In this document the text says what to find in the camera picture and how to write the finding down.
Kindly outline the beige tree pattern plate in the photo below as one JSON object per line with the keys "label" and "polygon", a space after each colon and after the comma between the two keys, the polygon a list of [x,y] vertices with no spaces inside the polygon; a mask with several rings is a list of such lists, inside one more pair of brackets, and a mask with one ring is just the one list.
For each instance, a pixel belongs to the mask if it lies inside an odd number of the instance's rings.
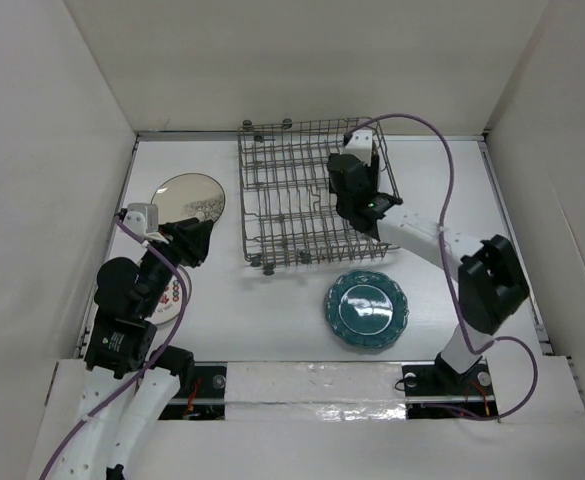
{"label": "beige tree pattern plate", "polygon": [[226,195],[218,181],[201,173],[186,173],[164,182],[154,193],[159,223],[175,223],[190,218],[216,222],[222,215]]}

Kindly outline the white red floral plate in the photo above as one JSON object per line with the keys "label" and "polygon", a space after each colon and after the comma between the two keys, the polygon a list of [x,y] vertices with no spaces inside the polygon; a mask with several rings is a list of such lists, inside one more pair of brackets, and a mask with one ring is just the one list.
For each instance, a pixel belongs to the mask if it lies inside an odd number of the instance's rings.
{"label": "white red floral plate", "polygon": [[159,329],[172,325],[179,315],[181,306],[183,304],[187,305],[191,298],[191,278],[182,266],[178,267],[178,272],[184,280],[186,288],[183,289],[178,279],[173,276],[168,286],[164,289],[155,311],[148,318],[148,321]]}

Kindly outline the teal scalloped rim plate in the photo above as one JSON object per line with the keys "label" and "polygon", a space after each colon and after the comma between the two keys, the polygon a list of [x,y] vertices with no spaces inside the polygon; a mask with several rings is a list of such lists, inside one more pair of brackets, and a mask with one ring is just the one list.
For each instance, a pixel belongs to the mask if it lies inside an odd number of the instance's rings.
{"label": "teal scalloped rim plate", "polygon": [[384,273],[352,270],[337,278],[325,295],[324,313],[345,344],[381,350],[394,344],[408,325],[408,300]]}

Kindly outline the dark teal floral plate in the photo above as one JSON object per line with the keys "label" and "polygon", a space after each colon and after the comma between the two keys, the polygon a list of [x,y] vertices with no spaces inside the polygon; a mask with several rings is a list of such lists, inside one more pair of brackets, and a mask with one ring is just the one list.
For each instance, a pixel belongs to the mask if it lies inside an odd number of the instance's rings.
{"label": "dark teal floral plate", "polygon": [[380,188],[386,171],[386,148],[382,135],[378,131],[374,131],[373,135],[372,158],[376,166],[376,186]]}

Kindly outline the pale green celadon plate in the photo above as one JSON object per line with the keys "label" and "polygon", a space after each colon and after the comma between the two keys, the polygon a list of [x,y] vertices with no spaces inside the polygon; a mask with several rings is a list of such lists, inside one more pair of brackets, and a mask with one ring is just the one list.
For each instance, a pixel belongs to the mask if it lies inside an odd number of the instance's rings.
{"label": "pale green celadon plate", "polygon": [[368,177],[370,179],[371,185],[374,187],[375,190],[379,188],[379,166],[380,157],[378,154],[377,145],[375,142],[372,142],[370,165],[368,167]]}

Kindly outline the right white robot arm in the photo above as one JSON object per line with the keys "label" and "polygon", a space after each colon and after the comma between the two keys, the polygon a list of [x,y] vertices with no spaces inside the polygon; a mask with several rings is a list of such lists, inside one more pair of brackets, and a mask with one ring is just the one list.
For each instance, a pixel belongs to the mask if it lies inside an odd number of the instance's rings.
{"label": "right white robot arm", "polygon": [[330,155],[327,172],[336,211],[354,230],[443,270],[458,326],[435,358],[434,381],[446,393],[458,392],[469,383],[470,370],[493,345],[501,325],[529,297],[512,243],[502,235],[479,240],[446,227],[453,174],[434,221],[380,192],[378,173],[353,154]]}

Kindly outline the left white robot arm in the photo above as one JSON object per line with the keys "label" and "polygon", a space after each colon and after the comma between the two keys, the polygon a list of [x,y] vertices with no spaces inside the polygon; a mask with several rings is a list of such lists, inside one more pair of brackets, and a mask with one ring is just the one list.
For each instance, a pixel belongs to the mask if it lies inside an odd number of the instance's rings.
{"label": "left white robot arm", "polygon": [[129,479],[160,414],[194,387],[193,354],[164,341],[150,322],[180,267],[207,258],[214,223],[198,218],[141,229],[131,210],[116,225],[144,247],[139,262],[116,257],[97,274],[94,318],[75,425],[48,460],[43,478]]}

